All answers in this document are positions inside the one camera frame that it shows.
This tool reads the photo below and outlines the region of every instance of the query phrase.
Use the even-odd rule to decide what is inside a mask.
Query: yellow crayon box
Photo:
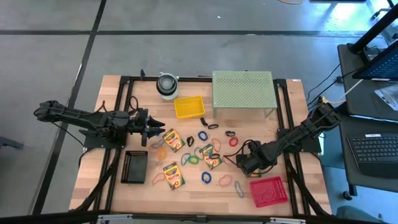
[[[185,145],[184,140],[180,138],[180,136],[177,134],[176,131],[174,131],[174,129],[168,130],[163,135],[163,139],[170,146],[173,152],[177,152],[179,149],[181,149],[182,146]]]
[[[220,157],[217,159],[210,158],[210,156],[213,155],[212,144],[208,144],[203,149],[200,149],[199,152],[203,156],[203,160],[210,167],[210,170],[214,169],[216,166],[220,165],[223,162]]]
[[[182,177],[180,169],[175,162],[163,168],[164,175],[166,176],[166,180],[170,185],[172,190],[177,187],[185,184],[185,180]]]

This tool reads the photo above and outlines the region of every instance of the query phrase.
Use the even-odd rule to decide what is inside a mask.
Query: yellow plastic basket
[[[205,114],[201,96],[190,96],[174,100],[175,114],[179,119],[194,118]]]

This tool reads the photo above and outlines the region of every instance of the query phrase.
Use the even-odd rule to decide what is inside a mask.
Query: red plastic basket
[[[280,177],[252,181],[250,191],[257,208],[288,201]]]

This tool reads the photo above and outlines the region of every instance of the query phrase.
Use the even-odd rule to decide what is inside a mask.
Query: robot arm
[[[304,139],[316,138],[320,133],[333,129],[339,123],[340,118],[334,112],[332,105],[329,103],[321,105],[314,109],[300,126],[290,130],[277,141],[264,144],[251,141],[249,143],[250,155],[236,155],[236,163],[245,174],[250,174],[257,168],[266,169],[276,164],[277,157],[284,150],[299,151],[301,148],[297,146],[300,146]]]
[[[137,108],[135,113],[126,111],[106,111],[93,113],[67,108],[59,102],[52,100],[40,104],[34,115],[39,121],[57,122],[86,128],[79,130],[86,137],[98,138],[106,142],[123,142],[126,133],[140,133],[142,135],[141,145],[146,146],[148,138],[158,135],[165,130],[159,127],[164,123],[148,117],[148,109]]]

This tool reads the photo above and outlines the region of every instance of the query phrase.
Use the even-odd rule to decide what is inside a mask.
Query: gray floor
[[[0,1],[0,29],[91,30],[99,0]],[[364,31],[370,28],[366,3],[311,2],[290,6],[253,0],[113,0],[106,3],[99,30],[317,30]],[[305,91],[339,64],[337,45],[357,37],[255,35],[120,35],[96,36],[76,100],[76,108],[93,110],[103,75],[211,75],[212,70],[267,70],[275,78],[299,78]],[[57,129],[32,115],[45,100],[66,103],[87,44],[86,35],[0,35],[0,136],[25,143],[0,152],[0,216],[29,213]],[[385,47],[383,38],[371,45]],[[332,77],[340,74],[337,70]],[[311,94],[317,95],[331,78]],[[325,93],[337,100],[343,87]],[[78,128],[68,129],[78,134]],[[44,213],[68,209],[81,146],[66,136]],[[347,190],[344,172],[324,169],[333,211],[351,204],[385,221],[398,222],[393,202],[398,194],[365,191],[372,197],[340,199]]]

